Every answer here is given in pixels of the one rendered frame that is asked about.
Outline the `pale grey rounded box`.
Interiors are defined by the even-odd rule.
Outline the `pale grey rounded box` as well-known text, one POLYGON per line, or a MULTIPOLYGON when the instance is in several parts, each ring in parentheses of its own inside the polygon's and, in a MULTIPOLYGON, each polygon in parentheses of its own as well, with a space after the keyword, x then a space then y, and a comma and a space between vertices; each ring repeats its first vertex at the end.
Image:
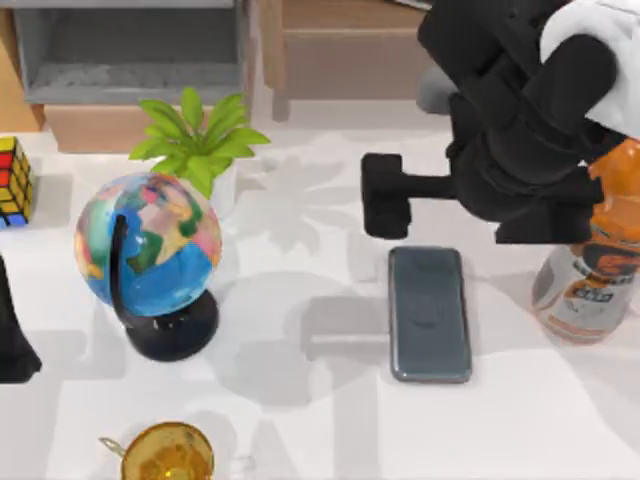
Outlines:
POLYGON ((427 114, 449 116, 450 97, 457 92, 457 86, 435 65, 428 68, 418 82, 416 104, 427 114))

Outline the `dark grey smartphone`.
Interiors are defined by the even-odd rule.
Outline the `dark grey smartphone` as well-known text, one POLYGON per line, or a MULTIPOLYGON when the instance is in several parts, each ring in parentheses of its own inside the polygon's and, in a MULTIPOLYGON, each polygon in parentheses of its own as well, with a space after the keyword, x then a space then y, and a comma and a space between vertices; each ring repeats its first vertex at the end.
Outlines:
POLYGON ((460 253, 398 246, 388 256, 390 369, 401 382, 464 383, 472 353, 460 253))

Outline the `wooden cupboard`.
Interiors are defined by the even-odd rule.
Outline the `wooden cupboard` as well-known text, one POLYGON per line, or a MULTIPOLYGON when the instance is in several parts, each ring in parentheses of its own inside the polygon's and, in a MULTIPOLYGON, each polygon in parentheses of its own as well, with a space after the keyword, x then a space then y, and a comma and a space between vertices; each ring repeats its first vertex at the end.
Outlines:
POLYGON ((302 101, 409 100, 431 60, 420 11, 392 0, 247 0, 242 91, 269 89, 275 120, 302 101))

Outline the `green plant in white pot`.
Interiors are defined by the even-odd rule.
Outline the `green plant in white pot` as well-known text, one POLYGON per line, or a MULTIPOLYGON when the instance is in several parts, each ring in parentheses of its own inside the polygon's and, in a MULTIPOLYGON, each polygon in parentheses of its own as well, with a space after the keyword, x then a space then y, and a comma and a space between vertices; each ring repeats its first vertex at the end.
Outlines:
POLYGON ((143 98, 138 107, 151 120, 145 138, 128 154, 131 161, 155 160, 155 173, 187 181, 204 198, 215 194, 215 182, 238 159, 255 156, 254 148, 271 139, 250 124, 242 93, 231 93, 207 112, 200 93, 182 90, 179 105, 143 98))

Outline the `orange and white bottle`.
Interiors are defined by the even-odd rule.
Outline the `orange and white bottle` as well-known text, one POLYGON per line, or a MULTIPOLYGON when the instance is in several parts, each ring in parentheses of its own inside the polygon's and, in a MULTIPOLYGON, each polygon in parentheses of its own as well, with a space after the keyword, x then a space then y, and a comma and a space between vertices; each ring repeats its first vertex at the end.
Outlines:
POLYGON ((540 323, 578 343, 615 331, 640 290, 640 140, 625 140, 589 173, 604 192, 590 220, 591 238, 552 250, 532 289, 540 323))

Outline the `colourful globe on black stand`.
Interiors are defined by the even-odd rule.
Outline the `colourful globe on black stand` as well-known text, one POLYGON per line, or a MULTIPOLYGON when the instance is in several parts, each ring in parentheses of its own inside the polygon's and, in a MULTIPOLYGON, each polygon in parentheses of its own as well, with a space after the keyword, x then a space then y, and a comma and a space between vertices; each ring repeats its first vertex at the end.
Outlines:
POLYGON ((103 186, 74 233, 77 268, 142 356, 175 362, 200 352, 219 324, 209 282, 222 256, 218 217, 194 187, 139 172, 103 186))

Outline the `pale wooden drawer front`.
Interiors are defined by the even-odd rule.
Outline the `pale wooden drawer front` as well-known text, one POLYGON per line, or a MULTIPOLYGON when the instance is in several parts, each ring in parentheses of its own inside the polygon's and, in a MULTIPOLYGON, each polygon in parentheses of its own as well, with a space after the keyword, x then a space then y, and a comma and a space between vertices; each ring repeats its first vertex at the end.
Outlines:
POLYGON ((61 153, 125 154, 153 124, 141 103, 45 104, 44 114, 61 153))

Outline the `gold trophy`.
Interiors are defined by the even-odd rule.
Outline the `gold trophy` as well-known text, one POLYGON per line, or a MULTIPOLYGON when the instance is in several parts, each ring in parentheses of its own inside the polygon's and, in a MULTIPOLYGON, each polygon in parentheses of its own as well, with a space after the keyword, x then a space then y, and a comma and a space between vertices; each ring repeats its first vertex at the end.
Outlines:
POLYGON ((98 441, 120 457, 120 480, 214 480, 213 447, 191 424, 152 425, 127 447, 108 437, 98 441))

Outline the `colourful puzzle cube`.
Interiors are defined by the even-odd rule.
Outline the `colourful puzzle cube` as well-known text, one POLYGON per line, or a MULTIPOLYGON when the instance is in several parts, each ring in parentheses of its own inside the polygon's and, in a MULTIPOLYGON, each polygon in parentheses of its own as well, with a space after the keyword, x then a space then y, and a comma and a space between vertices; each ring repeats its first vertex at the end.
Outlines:
POLYGON ((0 137, 0 230, 26 226, 33 203, 28 157, 15 136, 0 137))

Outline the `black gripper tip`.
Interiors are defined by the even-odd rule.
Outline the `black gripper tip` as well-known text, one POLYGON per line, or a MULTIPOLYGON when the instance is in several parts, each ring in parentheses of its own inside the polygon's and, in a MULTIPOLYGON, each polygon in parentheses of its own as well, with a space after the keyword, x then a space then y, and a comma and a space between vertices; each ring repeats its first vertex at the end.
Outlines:
POLYGON ((0 384, 23 384, 42 368, 42 361, 18 321, 8 273, 0 255, 0 384))

